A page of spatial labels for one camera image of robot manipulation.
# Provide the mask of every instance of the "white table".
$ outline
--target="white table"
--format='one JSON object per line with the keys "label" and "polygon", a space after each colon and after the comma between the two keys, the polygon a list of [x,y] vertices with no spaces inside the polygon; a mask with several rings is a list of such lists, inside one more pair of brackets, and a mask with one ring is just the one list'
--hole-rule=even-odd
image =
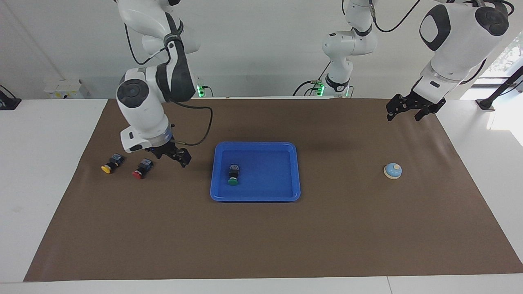
{"label": "white table", "polygon": [[[105,103],[106,100],[25,100],[16,111],[0,112],[1,294],[523,293],[523,274],[21,283]],[[452,100],[438,117],[523,259],[523,146],[510,131],[489,129],[490,115],[480,111],[473,101]]]}

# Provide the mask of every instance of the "green button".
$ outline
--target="green button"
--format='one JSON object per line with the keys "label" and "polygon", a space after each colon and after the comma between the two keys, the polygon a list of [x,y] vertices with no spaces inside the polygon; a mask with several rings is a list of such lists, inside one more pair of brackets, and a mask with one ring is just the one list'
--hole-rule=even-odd
{"label": "green button", "polygon": [[231,186],[237,186],[239,183],[238,183],[238,179],[237,178],[230,178],[228,181],[227,181],[227,184],[231,185]]}

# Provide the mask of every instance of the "black stand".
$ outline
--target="black stand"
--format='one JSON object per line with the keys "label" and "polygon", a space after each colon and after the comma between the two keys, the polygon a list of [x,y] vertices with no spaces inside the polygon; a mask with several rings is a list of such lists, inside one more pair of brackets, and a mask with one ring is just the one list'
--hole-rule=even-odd
{"label": "black stand", "polygon": [[0,91],[0,101],[2,102],[2,104],[0,104],[0,110],[15,110],[22,99],[11,99],[7,97],[2,91]]}
{"label": "black stand", "polygon": [[499,86],[499,88],[492,93],[492,95],[484,100],[476,100],[476,103],[479,105],[479,107],[486,111],[495,111],[494,107],[492,107],[492,102],[496,100],[497,97],[499,97],[506,89],[510,87],[514,82],[516,82],[521,76],[523,75],[523,66],[520,67],[516,72],[510,76],[506,82],[503,83],[503,85]]}

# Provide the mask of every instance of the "yellow button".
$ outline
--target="yellow button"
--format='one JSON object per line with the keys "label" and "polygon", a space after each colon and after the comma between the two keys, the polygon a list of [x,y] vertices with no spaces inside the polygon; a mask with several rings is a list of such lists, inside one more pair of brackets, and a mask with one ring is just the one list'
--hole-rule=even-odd
{"label": "yellow button", "polygon": [[106,174],[110,174],[111,173],[111,168],[107,165],[104,165],[101,167],[101,170],[104,171]]}

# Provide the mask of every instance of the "green light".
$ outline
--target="green light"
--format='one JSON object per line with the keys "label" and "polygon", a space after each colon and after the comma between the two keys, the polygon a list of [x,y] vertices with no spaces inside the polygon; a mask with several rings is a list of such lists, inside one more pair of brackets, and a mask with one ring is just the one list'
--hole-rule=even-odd
{"label": "green light", "polygon": [[317,92],[318,96],[323,96],[323,92],[325,92],[325,86],[320,85],[320,90]]}
{"label": "green light", "polygon": [[198,96],[205,96],[205,90],[200,85],[197,85],[196,88],[198,88]]}

